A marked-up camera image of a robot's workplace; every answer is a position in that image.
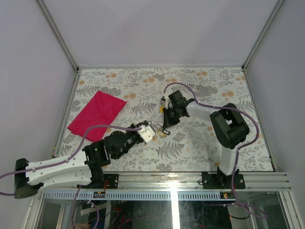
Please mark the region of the black key tag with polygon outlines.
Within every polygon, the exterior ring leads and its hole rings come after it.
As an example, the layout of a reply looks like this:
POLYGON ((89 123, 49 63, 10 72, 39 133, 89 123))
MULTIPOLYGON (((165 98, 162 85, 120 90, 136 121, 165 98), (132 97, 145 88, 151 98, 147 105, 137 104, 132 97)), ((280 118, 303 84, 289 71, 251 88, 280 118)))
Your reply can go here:
POLYGON ((166 135, 170 135, 171 134, 171 132, 170 131, 168 131, 168 130, 162 130, 162 132, 164 133, 164 134, 166 134, 166 135))

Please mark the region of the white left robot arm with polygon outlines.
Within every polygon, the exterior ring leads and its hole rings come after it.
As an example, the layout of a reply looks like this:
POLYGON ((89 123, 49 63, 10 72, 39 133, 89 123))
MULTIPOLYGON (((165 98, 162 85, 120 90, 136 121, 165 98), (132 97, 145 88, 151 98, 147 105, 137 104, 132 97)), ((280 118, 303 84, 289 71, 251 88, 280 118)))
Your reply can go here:
POLYGON ((102 188, 105 183, 102 167, 118 160, 135 145, 152 141, 156 131, 147 121, 112 132, 88 146, 79 146, 75 153, 39 162, 25 158, 15 163, 14 198, 23 199, 39 191, 55 187, 102 188))

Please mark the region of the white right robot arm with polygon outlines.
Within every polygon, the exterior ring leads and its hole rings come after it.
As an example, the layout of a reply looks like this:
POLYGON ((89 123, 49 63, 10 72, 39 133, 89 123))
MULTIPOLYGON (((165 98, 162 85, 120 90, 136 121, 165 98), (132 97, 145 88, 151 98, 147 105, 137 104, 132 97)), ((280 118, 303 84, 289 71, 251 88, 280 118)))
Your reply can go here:
POLYGON ((233 103, 223 108, 209 108, 199 105, 195 99, 187 100, 178 90, 169 95, 169 106, 163 108, 163 133, 177 125, 181 117, 195 117, 212 123, 215 135, 222 145, 221 161, 215 174, 202 172, 199 182, 204 189, 245 189, 244 176, 239 169, 233 171, 236 147, 246 140, 249 126, 233 103))

